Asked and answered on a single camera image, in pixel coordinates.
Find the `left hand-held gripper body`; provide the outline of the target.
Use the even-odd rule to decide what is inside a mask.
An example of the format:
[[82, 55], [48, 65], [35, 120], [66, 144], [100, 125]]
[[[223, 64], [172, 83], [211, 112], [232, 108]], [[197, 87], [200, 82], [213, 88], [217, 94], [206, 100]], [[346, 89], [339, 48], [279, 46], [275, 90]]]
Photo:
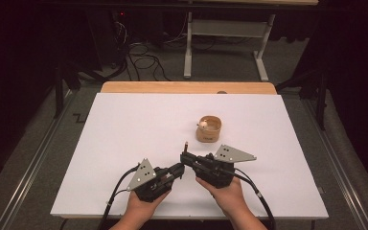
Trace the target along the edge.
[[168, 177], [168, 168], [154, 168], [148, 158], [139, 164], [136, 173], [127, 185], [141, 201], [154, 202], [158, 197], [170, 191], [173, 179]]

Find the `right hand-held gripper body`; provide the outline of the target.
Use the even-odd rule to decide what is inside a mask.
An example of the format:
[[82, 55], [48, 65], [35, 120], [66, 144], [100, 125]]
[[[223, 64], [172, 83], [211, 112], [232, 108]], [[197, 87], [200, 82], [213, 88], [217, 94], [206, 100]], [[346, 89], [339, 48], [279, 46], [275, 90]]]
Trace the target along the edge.
[[221, 145], [216, 153], [198, 156], [193, 163], [195, 175], [217, 189], [228, 187], [235, 173], [235, 164], [254, 161], [251, 153], [227, 145]]

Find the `round wooden brush holder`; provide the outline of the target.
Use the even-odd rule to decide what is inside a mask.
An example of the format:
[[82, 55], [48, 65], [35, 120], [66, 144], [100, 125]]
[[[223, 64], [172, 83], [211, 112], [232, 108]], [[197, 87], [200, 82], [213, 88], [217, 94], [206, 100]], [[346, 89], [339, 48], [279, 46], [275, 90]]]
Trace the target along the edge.
[[201, 129], [198, 127], [195, 131], [195, 137], [197, 141], [201, 143], [215, 143], [220, 136], [222, 127], [221, 119], [217, 116], [203, 116], [198, 122], [206, 120], [208, 122], [207, 129]]

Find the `person's left hand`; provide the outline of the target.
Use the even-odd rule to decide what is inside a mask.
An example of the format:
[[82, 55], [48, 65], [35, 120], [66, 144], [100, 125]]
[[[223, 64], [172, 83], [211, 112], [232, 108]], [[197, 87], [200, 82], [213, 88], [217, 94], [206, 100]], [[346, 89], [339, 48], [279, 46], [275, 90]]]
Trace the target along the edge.
[[146, 202], [139, 199], [135, 192], [131, 192], [127, 201], [126, 211], [121, 219], [136, 219], [145, 223], [155, 213], [157, 207], [168, 196], [165, 192], [153, 202]]

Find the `person's right hand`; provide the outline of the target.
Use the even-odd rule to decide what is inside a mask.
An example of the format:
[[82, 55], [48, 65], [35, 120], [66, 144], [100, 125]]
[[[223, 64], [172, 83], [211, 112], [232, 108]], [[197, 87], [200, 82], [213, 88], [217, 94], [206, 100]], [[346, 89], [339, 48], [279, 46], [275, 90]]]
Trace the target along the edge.
[[240, 180], [234, 177], [228, 187], [217, 189], [201, 178], [195, 179], [216, 201], [223, 214], [231, 220], [252, 219], [253, 213], [248, 208], [242, 192]]

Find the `white board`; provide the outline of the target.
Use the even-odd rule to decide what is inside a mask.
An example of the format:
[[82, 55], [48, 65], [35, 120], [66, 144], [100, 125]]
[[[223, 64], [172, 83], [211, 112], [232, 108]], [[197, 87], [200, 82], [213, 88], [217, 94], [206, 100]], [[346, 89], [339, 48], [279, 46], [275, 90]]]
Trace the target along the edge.
[[[198, 121], [217, 116], [222, 127], [215, 143], [196, 139]], [[253, 180], [243, 192], [258, 217], [324, 219], [328, 212], [317, 190], [279, 95], [123, 94], [96, 96], [51, 210], [63, 218], [98, 218], [106, 203], [121, 215], [127, 193], [127, 170], [148, 158], [154, 167], [178, 162], [188, 152], [205, 155], [228, 145], [257, 157], [239, 169]]]

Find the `wooden table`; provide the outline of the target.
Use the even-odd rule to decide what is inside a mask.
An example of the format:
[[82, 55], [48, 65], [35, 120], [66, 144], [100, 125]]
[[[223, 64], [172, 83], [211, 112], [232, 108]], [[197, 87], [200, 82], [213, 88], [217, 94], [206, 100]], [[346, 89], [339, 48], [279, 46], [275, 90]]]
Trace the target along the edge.
[[216, 81], [108, 81], [102, 93], [163, 93], [163, 94], [266, 94], [276, 95], [270, 82]]

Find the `black metal stand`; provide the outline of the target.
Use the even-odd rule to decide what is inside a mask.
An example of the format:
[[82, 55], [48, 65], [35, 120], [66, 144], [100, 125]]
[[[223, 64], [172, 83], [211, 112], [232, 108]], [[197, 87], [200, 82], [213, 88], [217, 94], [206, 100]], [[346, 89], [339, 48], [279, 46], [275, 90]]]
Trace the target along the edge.
[[72, 61], [60, 61], [55, 70], [56, 118], [59, 117], [64, 108], [64, 84], [70, 90], [79, 90], [81, 88], [78, 72]]
[[324, 112], [326, 108], [327, 75], [324, 70], [313, 69], [285, 80], [275, 86], [277, 91], [288, 87], [299, 87], [301, 99], [316, 99], [315, 121], [324, 130]]

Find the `metal floor rail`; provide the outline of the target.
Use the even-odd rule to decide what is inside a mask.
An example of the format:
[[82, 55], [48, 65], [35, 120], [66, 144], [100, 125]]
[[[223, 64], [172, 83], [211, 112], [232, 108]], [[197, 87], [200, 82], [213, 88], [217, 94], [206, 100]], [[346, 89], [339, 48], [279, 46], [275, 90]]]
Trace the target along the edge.
[[330, 161], [334, 177], [338, 183], [339, 189], [344, 196], [350, 212], [355, 219], [356, 226], [359, 230], [368, 230], [368, 215], [366, 214], [357, 191], [351, 183], [347, 173], [345, 172], [340, 160], [336, 155], [336, 151], [332, 147], [330, 138], [325, 130], [323, 130], [316, 121], [314, 105], [312, 102], [303, 100], [302, 104], [309, 113], [309, 117], [313, 122], [321, 142], [325, 147], [327, 157]]
[[64, 105], [61, 106], [59, 114], [51, 118], [49, 126], [45, 129], [43, 137], [39, 140], [38, 147], [33, 152], [33, 157], [29, 161], [28, 167], [22, 174], [22, 177], [17, 181], [15, 190], [11, 194], [11, 199], [7, 202], [4, 211], [0, 215], [0, 230], [9, 230], [11, 228], [18, 210], [32, 188], [41, 165], [47, 156], [47, 148], [49, 148], [55, 136], [64, 112], [75, 98], [75, 93], [72, 90], [67, 90], [65, 94], [60, 94], [60, 98], [64, 101]]

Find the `white metal desk frame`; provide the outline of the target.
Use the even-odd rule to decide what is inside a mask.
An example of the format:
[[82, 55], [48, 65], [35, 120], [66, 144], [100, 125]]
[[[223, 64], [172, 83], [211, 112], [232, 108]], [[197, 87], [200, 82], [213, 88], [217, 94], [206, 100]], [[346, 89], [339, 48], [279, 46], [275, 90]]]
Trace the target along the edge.
[[247, 21], [231, 21], [231, 20], [213, 20], [213, 19], [193, 19], [191, 12], [187, 13], [187, 38], [186, 52], [184, 57], [184, 72], [185, 79], [192, 76], [193, 52], [192, 42], [194, 35], [208, 36], [230, 36], [242, 38], [259, 38], [261, 46], [253, 51], [253, 58], [259, 73], [261, 81], [269, 81], [263, 54], [266, 44], [271, 34], [272, 27], [275, 21], [275, 14], [271, 14], [264, 22], [247, 22]]

